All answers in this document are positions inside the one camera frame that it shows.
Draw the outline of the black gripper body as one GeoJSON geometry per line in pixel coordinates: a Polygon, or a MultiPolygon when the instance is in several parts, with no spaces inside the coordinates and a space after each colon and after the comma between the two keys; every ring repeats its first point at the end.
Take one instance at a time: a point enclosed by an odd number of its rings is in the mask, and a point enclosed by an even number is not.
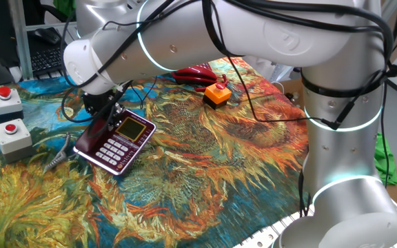
{"type": "Polygon", "coordinates": [[[99,113],[104,113],[107,106],[114,99],[114,92],[107,91],[100,95],[88,94],[87,92],[82,95],[83,104],[86,112],[90,116],[96,116],[99,113]]]}

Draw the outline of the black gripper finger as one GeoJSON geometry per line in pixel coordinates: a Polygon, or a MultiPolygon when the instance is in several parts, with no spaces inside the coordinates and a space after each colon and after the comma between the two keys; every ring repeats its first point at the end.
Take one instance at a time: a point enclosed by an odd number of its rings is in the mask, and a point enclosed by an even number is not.
{"type": "Polygon", "coordinates": [[[113,128],[121,120],[121,115],[123,113],[123,106],[120,103],[115,103],[112,106],[110,115],[108,116],[108,127],[113,128]]]}

